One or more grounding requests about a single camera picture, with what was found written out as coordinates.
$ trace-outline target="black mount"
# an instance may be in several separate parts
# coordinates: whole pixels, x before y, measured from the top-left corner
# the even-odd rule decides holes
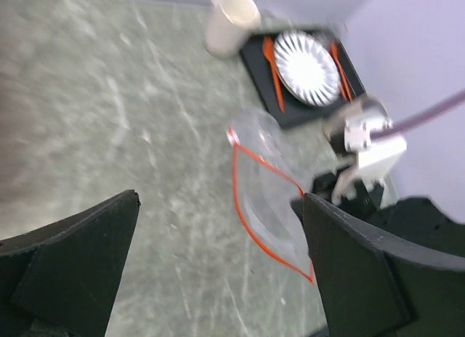
[[[360,181],[355,198],[333,206],[345,169],[291,201],[328,322],[308,337],[465,336],[465,225],[428,198],[381,209],[383,187]]]
[[[84,212],[0,241],[0,336],[39,318],[103,337],[139,213],[127,190]]]

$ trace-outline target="black tray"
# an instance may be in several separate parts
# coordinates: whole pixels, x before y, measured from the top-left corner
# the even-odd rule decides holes
[[[312,34],[317,30],[303,31]],[[339,96],[331,105],[325,107],[310,107],[300,102],[281,84],[285,108],[284,113],[281,112],[278,101],[276,100],[270,64],[267,59],[265,59],[262,52],[263,38],[265,36],[270,36],[274,40],[278,34],[279,31],[252,35],[240,51],[240,56],[246,66],[248,74],[254,82],[265,109],[276,119],[279,125],[284,129],[292,128],[308,121],[327,117],[346,104],[347,101],[342,96]],[[356,98],[365,93],[365,88],[363,88],[357,72],[355,72],[342,44],[338,43],[337,47],[339,62],[344,70],[347,83],[352,93],[352,98]]]

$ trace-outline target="cable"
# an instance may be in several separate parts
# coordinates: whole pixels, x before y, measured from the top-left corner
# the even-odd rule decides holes
[[[457,94],[449,97],[436,105],[428,108],[424,112],[418,113],[413,115],[410,118],[401,121],[399,124],[394,125],[392,128],[383,130],[383,131],[374,131],[370,134],[371,139],[381,139],[383,137],[388,137],[394,134],[398,134],[400,132],[404,132],[410,129],[415,128],[421,124],[430,121],[437,116],[447,112],[448,110],[452,110],[459,105],[462,105],[465,101],[465,89],[462,89]]]

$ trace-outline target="orange utensil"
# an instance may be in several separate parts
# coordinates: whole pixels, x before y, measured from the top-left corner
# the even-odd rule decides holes
[[[275,54],[273,47],[273,40],[270,37],[263,38],[263,55],[270,63],[271,75],[273,77],[273,83],[275,85],[276,98],[278,99],[279,109],[284,113],[284,100],[283,93],[281,92],[281,84],[278,78],[278,71],[276,70]]]
[[[343,98],[346,100],[352,101],[352,94],[350,93],[349,84],[347,83],[347,79],[342,69],[342,65],[339,62],[339,58],[337,55],[337,45],[336,42],[333,42],[330,49],[331,56],[333,57],[334,62],[336,63],[337,68],[339,69],[339,74],[341,75],[341,93]]]

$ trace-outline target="silver plate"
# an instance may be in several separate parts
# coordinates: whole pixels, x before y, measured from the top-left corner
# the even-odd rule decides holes
[[[336,64],[310,34],[298,30],[282,32],[275,41],[275,62],[285,87],[302,102],[322,107],[339,96]]]

